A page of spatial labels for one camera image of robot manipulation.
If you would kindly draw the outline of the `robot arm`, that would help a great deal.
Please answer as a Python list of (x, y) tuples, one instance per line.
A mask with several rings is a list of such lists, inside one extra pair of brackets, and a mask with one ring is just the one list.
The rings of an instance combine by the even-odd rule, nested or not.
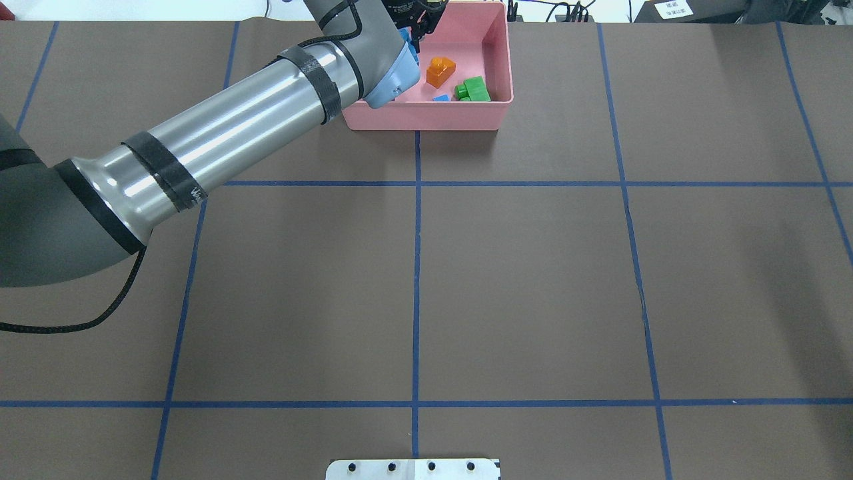
[(322, 34), (94, 159), (44, 164), (2, 121), (3, 287), (54, 285), (141, 254), (213, 189), (357, 101), (378, 109), (421, 78), (446, 2), (308, 1)]

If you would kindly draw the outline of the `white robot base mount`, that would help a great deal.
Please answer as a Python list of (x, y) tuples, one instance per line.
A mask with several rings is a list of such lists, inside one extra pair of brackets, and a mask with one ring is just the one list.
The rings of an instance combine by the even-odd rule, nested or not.
[(500, 479), (498, 459), (339, 459), (332, 461), (326, 479)]

